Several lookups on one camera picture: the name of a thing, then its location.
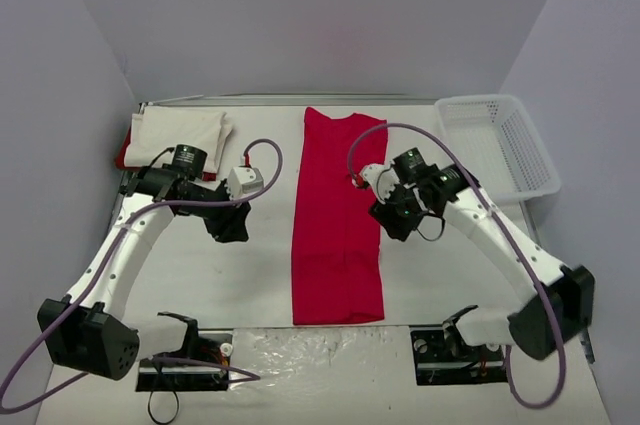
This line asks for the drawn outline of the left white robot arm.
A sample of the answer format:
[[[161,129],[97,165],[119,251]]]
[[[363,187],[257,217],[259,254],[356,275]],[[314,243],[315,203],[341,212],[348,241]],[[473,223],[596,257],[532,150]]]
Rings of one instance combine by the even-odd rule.
[[[154,244],[178,216],[203,220],[218,243],[245,242],[246,197],[264,186],[247,163],[231,169],[215,189],[198,184],[204,151],[178,145],[161,167],[140,168],[124,185],[119,216],[84,275],[61,299],[47,299],[37,320],[52,362],[111,380],[156,356],[195,360],[201,338],[195,319],[160,312],[127,324],[123,317],[133,285]]]

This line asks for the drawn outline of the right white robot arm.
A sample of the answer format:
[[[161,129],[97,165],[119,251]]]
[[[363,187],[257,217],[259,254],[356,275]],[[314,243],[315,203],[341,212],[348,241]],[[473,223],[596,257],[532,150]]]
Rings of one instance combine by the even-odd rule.
[[[466,236],[514,290],[517,307],[468,305],[443,322],[450,355],[465,358],[484,345],[517,346],[544,360],[591,325],[591,272],[568,267],[532,241],[464,168],[429,165],[411,149],[388,166],[364,166],[360,177],[375,196],[369,213],[390,238],[406,241],[423,218],[437,218]]]

